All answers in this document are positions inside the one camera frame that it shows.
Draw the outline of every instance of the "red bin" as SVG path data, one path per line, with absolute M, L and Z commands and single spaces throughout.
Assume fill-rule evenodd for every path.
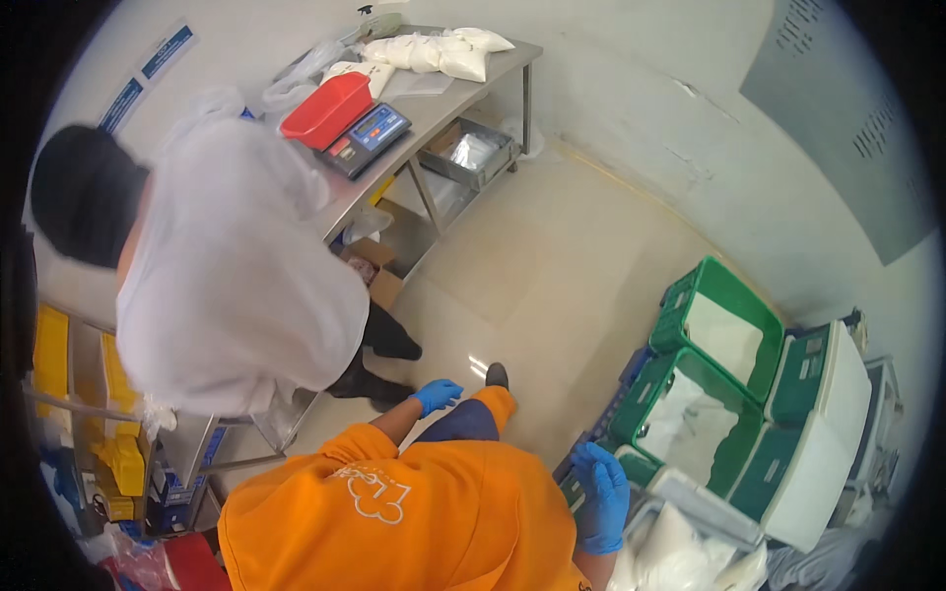
M 348 72 L 326 80 L 283 119 L 279 129 L 288 139 L 324 151 L 373 104 L 368 77 Z

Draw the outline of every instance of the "gloved hand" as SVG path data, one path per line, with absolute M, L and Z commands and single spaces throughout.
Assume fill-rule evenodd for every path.
M 424 406 L 420 415 L 423 419 L 435 410 L 456 406 L 454 400 L 460 398 L 463 391 L 463 388 L 448 379 L 435 379 L 417 393 L 411 394 L 410 398 L 416 398 Z
M 617 552 L 623 546 L 631 487 L 618 460 L 596 443 L 579 443 L 571 454 L 575 476 L 585 490 L 578 547 L 588 554 Z

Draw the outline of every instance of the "blue and white sign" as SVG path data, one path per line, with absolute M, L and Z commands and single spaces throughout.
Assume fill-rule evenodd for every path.
M 190 26 L 184 20 L 178 21 L 141 59 L 141 75 L 146 81 L 154 82 L 196 42 L 197 37 Z
M 141 104 L 145 87 L 135 77 L 118 91 L 117 96 L 98 121 L 98 126 L 108 133 L 117 133 L 128 122 L 131 113 Z

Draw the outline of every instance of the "person in white coat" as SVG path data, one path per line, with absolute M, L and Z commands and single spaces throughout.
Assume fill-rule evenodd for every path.
M 297 387 L 382 406 L 414 392 L 369 373 L 362 347 L 421 348 L 372 303 L 316 230 L 329 201 L 302 157 L 261 125 L 209 117 L 152 170 L 104 130 L 72 125 L 43 147 L 31 210 L 61 254 L 115 269 L 116 340 L 159 406 L 238 416 Z

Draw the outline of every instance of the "red plastic tray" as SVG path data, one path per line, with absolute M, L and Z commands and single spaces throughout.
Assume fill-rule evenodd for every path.
M 279 129 L 288 139 L 324 151 L 373 104 L 368 77 L 348 72 L 326 80 L 283 120 Z

